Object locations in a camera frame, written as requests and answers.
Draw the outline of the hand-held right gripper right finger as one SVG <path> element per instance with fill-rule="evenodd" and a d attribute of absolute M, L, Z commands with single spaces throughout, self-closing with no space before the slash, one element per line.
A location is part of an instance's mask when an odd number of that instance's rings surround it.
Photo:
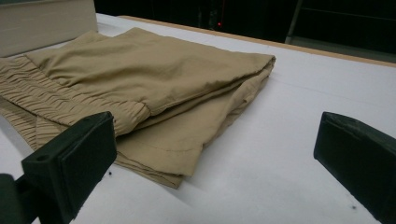
<path fill-rule="evenodd" d="M 396 139 L 347 116 L 324 112 L 314 158 L 381 224 L 396 224 Z"/>

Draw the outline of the white metal frame desk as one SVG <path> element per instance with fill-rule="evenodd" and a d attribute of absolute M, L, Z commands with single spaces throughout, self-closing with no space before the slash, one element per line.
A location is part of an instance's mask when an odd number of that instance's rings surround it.
<path fill-rule="evenodd" d="M 396 0 L 298 0 L 287 42 L 396 63 Z"/>

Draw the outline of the white table cover sheet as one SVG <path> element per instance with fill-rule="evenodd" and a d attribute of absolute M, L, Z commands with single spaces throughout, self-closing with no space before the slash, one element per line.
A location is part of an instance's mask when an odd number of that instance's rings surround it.
<path fill-rule="evenodd" d="M 177 189 L 113 165 L 73 224 L 379 224 L 315 158 L 323 112 L 396 138 L 396 65 L 134 17 L 99 15 L 102 35 L 138 27 L 221 49 L 273 54 L 265 87 Z"/>

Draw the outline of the beige storage bin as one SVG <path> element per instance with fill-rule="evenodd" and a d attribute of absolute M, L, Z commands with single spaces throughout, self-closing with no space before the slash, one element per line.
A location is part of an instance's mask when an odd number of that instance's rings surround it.
<path fill-rule="evenodd" d="M 97 30 L 93 0 L 0 0 L 0 57 Z"/>

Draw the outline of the khaki pants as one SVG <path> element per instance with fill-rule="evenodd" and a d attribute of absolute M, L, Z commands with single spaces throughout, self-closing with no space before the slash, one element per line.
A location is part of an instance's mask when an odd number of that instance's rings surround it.
<path fill-rule="evenodd" d="M 0 58 L 0 115 L 38 149 L 109 111 L 117 164 L 176 189 L 256 98 L 275 62 L 139 28 L 88 32 L 57 49 Z"/>

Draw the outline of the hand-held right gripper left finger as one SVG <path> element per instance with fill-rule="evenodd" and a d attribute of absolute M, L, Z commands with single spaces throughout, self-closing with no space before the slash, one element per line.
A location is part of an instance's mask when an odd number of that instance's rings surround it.
<path fill-rule="evenodd" d="M 21 162 L 22 201 L 30 221 L 75 219 L 116 159 L 113 116 L 102 112 L 67 128 Z"/>

